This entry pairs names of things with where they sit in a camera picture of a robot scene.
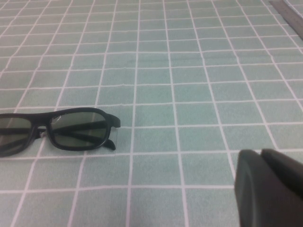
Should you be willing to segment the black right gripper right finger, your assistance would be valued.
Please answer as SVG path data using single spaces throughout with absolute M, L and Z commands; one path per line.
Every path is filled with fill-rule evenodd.
M 280 181 L 292 191 L 303 190 L 303 165 L 273 149 L 263 149 L 261 156 Z

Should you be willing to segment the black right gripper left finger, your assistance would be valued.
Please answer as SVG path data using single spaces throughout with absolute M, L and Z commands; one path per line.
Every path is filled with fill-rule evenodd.
M 239 152 L 234 191 L 242 227 L 303 225 L 303 191 L 285 186 L 261 153 Z

